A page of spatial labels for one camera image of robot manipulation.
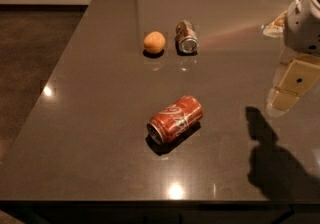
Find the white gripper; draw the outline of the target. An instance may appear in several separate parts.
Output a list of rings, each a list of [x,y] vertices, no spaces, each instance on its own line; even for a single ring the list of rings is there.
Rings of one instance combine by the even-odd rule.
[[[263,35],[282,38],[297,52],[320,55],[320,0],[293,0],[263,29]],[[281,62],[267,96],[266,112],[271,117],[286,114],[320,80],[320,58],[302,54]]]

